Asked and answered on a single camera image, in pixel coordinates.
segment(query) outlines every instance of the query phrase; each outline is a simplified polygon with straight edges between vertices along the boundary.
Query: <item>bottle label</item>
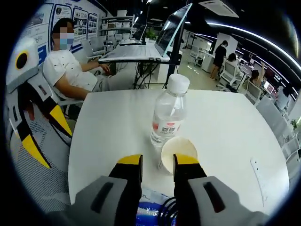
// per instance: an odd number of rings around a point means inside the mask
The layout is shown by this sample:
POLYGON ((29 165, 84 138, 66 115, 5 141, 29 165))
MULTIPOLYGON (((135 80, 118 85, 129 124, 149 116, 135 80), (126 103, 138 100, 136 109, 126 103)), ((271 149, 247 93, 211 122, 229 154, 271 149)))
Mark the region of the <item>bottle label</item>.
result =
POLYGON ((154 117, 152 127, 159 136, 172 136, 180 128, 182 121, 164 121, 156 120, 154 117))

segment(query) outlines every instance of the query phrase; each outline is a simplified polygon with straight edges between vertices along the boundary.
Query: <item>face mask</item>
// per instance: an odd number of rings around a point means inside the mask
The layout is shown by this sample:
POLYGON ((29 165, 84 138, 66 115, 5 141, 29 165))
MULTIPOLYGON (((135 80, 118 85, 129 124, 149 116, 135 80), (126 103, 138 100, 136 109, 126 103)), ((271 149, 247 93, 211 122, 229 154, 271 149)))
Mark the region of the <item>face mask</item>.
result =
POLYGON ((70 49, 74 40, 74 33, 61 33, 60 49, 70 49))

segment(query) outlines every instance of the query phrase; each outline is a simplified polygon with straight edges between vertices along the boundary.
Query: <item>black dress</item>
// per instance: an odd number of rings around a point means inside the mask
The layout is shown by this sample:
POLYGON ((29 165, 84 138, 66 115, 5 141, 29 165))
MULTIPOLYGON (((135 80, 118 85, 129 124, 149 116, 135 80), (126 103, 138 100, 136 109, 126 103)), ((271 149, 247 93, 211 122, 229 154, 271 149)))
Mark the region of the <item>black dress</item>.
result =
POLYGON ((224 56, 226 56, 226 54, 227 50, 222 45, 216 48, 213 64, 220 68, 224 62, 224 56))

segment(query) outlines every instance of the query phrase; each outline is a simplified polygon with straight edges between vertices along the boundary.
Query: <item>bottle cap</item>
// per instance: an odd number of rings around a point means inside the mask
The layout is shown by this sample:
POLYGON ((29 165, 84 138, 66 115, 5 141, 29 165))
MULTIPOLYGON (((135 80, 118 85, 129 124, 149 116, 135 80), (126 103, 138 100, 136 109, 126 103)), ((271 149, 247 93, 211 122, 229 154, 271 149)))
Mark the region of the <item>bottle cap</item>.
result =
POLYGON ((168 80, 167 89, 176 94, 186 93, 190 81, 181 74, 171 74, 168 80))

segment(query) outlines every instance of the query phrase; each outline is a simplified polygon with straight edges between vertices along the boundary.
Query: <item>air conditioner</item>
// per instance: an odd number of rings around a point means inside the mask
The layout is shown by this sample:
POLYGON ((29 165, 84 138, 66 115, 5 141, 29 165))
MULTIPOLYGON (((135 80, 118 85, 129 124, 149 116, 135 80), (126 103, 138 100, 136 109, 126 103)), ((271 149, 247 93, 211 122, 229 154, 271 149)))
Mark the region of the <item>air conditioner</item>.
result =
POLYGON ((227 3, 225 0, 203 1, 199 4, 216 13, 217 15, 239 18, 239 16, 231 9, 229 3, 227 3))

